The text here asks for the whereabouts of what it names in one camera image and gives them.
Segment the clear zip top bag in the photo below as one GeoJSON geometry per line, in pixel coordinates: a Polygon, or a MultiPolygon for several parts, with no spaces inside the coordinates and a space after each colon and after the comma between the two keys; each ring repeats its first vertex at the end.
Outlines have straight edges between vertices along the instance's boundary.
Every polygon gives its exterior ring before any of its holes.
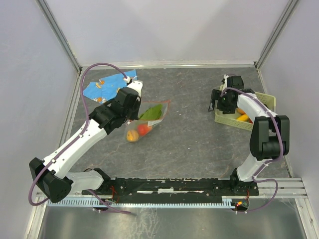
{"type": "Polygon", "coordinates": [[[128,142],[137,142],[160,124],[167,115],[170,100],[144,101],[138,111],[138,119],[126,122],[125,139],[128,142]]]}

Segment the green leaf vegetable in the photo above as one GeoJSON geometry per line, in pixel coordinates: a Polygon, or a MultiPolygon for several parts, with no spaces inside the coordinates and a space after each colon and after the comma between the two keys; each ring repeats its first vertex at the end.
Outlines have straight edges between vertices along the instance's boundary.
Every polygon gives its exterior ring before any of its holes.
{"type": "Polygon", "coordinates": [[[139,116],[139,120],[158,120],[162,114],[162,104],[157,104],[154,107],[147,109],[139,116]]]}

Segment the red strawberry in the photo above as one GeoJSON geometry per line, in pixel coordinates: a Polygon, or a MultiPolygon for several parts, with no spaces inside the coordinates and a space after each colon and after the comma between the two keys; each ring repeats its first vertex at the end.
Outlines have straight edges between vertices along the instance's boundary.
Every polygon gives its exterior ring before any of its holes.
{"type": "Polygon", "coordinates": [[[137,132],[139,136],[145,136],[153,129],[152,126],[148,126],[148,124],[140,124],[137,126],[137,132]]]}

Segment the orange peach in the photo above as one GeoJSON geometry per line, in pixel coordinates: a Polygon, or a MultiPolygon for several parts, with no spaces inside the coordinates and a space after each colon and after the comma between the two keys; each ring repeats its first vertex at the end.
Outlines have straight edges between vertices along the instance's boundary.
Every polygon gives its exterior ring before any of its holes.
{"type": "Polygon", "coordinates": [[[245,112],[244,112],[242,109],[240,109],[240,108],[237,108],[236,110],[237,110],[238,113],[240,113],[240,114],[242,114],[242,115],[245,114],[245,112]]]}

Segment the small orange mango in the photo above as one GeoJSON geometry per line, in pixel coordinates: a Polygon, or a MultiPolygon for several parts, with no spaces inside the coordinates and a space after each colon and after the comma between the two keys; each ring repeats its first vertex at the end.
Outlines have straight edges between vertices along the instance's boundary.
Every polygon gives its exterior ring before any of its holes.
{"type": "Polygon", "coordinates": [[[127,131],[126,139],[129,142],[136,142],[139,140],[139,134],[136,130],[131,129],[127,131]]]}

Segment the yellow banana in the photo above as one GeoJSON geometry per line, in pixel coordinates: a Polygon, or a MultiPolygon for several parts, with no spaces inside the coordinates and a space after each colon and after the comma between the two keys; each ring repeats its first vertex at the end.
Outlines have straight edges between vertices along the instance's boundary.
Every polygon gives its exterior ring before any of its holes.
{"type": "Polygon", "coordinates": [[[241,115],[237,118],[238,121],[248,121],[250,118],[247,114],[241,115]]]}

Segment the pale green plastic basket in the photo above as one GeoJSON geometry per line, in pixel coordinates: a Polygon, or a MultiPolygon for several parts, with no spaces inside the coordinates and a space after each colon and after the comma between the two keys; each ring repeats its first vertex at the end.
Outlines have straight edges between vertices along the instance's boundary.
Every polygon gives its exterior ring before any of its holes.
{"type": "Polygon", "coordinates": [[[251,131],[257,117],[277,115],[259,99],[260,96],[275,102],[274,97],[251,89],[221,87],[212,91],[209,110],[215,112],[215,122],[251,131]]]}

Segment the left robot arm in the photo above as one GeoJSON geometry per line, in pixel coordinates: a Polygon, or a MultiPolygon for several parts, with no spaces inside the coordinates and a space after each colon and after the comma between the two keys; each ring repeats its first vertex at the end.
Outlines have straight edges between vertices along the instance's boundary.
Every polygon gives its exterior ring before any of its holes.
{"type": "Polygon", "coordinates": [[[143,84],[133,81],[121,88],[115,98],[96,107],[88,120],[60,148],[44,159],[33,158],[29,168],[37,186],[53,203],[69,193],[95,190],[106,194],[110,190],[110,178],[100,169],[71,173],[72,166],[98,141],[120,128],[127,120],[136,120],[141,104],[143,84]]]}

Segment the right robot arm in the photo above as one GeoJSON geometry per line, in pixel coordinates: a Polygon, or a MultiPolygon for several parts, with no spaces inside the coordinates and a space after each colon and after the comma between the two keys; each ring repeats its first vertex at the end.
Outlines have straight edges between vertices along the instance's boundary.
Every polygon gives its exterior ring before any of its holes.
{"type": "Polygon", "coordinates": [[[289,152],[290,120],[262,103],[252,89],[244,87],[241,76],[224,75],[222,87],[214,89],[208,110],[233,115],[242,110],[252,122],[250,154],[230,176],[229,190],[240,195],[270,164],[280,161],[289,152]]]}

